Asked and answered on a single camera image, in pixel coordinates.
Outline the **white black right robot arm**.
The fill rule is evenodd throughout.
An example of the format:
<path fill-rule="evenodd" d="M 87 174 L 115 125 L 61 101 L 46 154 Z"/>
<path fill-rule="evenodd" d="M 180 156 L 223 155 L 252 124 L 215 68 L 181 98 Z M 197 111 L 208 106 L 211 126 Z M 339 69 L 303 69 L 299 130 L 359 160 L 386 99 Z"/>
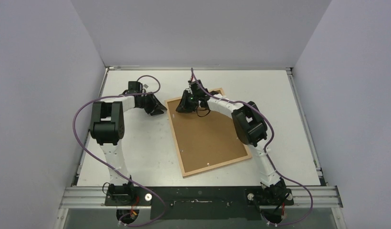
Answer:
<path fill-rule="evenodd" d="M 268 137 L 268 125 L 256 104 L 252 101 L 231 101 L 218 92 L 208 92 L 200 80 L 190 80 L 188 85 L 176 111 L 191 113 L 204 108 L 231 118 L 237 138 L 249 148 L 257 165 L 264 201 L 270 205 L 293 204 L 290 189 L 269 160 L 263 143 Z"/>

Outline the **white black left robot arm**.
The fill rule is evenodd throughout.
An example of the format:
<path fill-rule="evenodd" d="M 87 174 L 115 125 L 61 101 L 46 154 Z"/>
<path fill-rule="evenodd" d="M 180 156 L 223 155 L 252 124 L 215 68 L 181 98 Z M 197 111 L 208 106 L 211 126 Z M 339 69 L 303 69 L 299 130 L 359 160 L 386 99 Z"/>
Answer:
<path fill-rule="evenodd" d="M 148 204 L 146 193 L 139 191 L 131 182 L 132 176 L 125 164 L 122 139 L 125 133 L 124 113 L 128 110 L 143 109 L 148 115 L 162 115 L 167 108 L 146 86 L 139 81 L 129 81 L 128 88 L 117 98 L 94 102 L 90 122 L 90 134 L 100 145 L 105 156 L 110 180 L 105 205 L 128 206 L 137 203 Z"/>

